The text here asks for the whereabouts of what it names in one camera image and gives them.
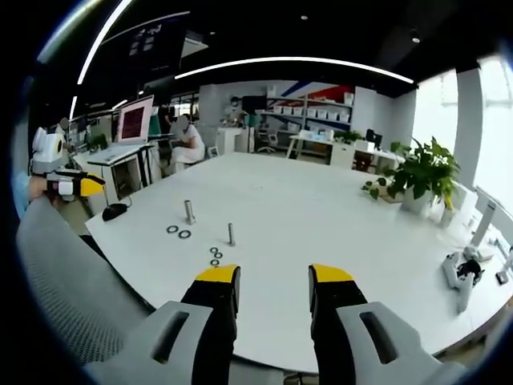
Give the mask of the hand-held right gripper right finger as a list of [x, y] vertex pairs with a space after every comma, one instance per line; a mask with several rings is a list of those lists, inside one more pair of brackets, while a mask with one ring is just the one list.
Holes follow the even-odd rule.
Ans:
[[428, 354], [408, 322], [368, 302], [342, 269], [310, 265], [309, 302], [321, 384], [455, 384], [463, 376], [463, 365]]

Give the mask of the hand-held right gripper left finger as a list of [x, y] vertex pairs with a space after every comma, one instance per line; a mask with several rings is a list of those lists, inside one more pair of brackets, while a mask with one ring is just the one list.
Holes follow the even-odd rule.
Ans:
[[96, 384], [226, 384], [236, 340], [240, 267], [197, 275], [179, 302], [145, 318], [119, 353], [85, 371]]

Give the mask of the person's left hand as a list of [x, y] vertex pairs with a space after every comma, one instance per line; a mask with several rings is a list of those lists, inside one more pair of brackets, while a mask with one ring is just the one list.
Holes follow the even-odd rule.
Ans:
[[31, 203], [36, 198], [39, 198], [43, 195], [47, 195], [53, 207], [58, 207], [58, 183], [54, 181], [48, 181], [44, 177], [31, 176], [29, 179], [28, 187], [28, 201]]

